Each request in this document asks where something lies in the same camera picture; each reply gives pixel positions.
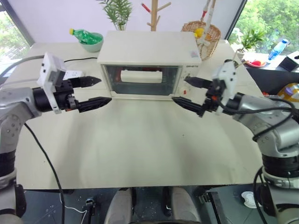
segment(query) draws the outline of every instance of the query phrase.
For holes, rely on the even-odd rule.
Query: green bowl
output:
[[[85,44],[85,43],[80,43],[80,45],[88,52],[97,52],[101,50],[101,47],[103,45],[104,37],[102,34],[99,33],[92,33],[93,35],[100,36],[102,40],[96,44]]]

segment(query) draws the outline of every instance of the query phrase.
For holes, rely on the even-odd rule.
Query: oven label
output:
[[[196,52],[196,51],[194,51],[194,50],[192,50],[192,51],[190,52],[190,55],[191,55],[192,58],[194,58],[194,57],[199,57],[198,52]]]

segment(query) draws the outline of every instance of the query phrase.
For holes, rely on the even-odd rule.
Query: blue bottle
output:
[[[268,60],[272,61],[274,60],[277,55],[279,55],[281,52],[283,52],[283,50],[285,49],[286,45],[288,43],[287,39],[283,39],[281,42],[279,42],[271,51],[271,53],[269,54]]]

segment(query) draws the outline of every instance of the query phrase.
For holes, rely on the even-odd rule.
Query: table surface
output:
[[[67,60],[97,56],[77,43],[37,43],[27,56],[45,51]],[[220,41],[202,62],[198,76],[212,73],[233,50]],[[7,83],[38,79],[41,60],[19,65]],[[101,78],[96,59],[67,62],[70,70]],[[236,91],[261,96],[244,66],[237,69]],[[6,85],[30,86],[35,82]],[[104,83],[76,89],[79,101],[109,96]],[[205,90],[192,89],[190,99],[203,103]],[[113,99],[84,113],[44,113],[28,125],[48,153],[64,189],[137,186],[219,185],[253,181],[262,164],[252,133],[228,115],[206,112],[203,118],[172,101]],[[25,189],[57,189],[54,175],[38,145],[23,128],[16,152],[17,181]]]

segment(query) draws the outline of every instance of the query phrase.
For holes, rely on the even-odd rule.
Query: trees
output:
[[[29,45],[10,17],[0,13],[0,60],[22,58]]]
[[[269,53],[283,38],[291,42],[284,53],[294,52],[299,49],[299,0],[248,0],[235,27],[243,34],[252,28],[265,32],[256,52]],[[235,35],[231,44],[237,43]]]

